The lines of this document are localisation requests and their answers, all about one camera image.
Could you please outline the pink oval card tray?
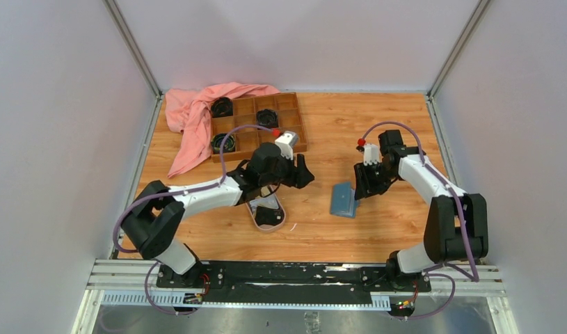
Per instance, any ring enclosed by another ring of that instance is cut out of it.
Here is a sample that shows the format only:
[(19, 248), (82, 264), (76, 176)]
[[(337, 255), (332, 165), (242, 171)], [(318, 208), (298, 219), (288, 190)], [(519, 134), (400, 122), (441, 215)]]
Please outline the pink oval card tray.
[(275, 232), (285, 224), (286, 211), (276, 194), (257, 197), (246, 203), (252, 222), (261, 232)]

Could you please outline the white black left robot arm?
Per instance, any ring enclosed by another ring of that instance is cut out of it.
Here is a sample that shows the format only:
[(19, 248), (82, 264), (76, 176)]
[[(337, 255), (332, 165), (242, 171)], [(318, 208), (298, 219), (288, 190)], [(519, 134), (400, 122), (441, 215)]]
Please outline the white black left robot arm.
[(314, 179), (303, 154), (285, 157), (276, 144), (263, 143), (250, 159), (217, 180), (174, 187), (159, 180), (150, 182), (120, 215), (115, 228), (124, 231), (134, 245), (133, 251), (143, 259), (169, 267), (182, 286), (194, 287), (201, 279), (199, 259), (175, 237), (184, 219), (245, 204), (268, 186), (302, 189)]

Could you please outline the teal leather card holder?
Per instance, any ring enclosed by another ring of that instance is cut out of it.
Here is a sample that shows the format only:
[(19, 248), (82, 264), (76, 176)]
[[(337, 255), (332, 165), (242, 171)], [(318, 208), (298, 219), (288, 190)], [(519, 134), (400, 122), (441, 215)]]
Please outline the teal leather card holder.
[(332, 189), (330, 214), (344, 218), (355, 218), (360, 202), (355, 199), (355, 189), (350, 182), (335, 184)]

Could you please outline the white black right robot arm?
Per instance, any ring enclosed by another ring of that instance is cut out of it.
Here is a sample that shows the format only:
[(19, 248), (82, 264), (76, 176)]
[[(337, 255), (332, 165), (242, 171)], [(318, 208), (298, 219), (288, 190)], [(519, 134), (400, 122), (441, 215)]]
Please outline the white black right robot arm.
[(403, 290), (422, 274), (453, 261), (468, 261), (470, 278), (477, 279), (476, 261), (489, 250), (486, 199), (449, 181), (419, 146), (407, 146), (398, 130), (379, 135), (378, 144), (358, 139), (363, 160), (354, 165), (354, 198), (386, 193), (397, 181), (409, 183), (429, 206), (421, 243), (392, 252), (385, 280)]

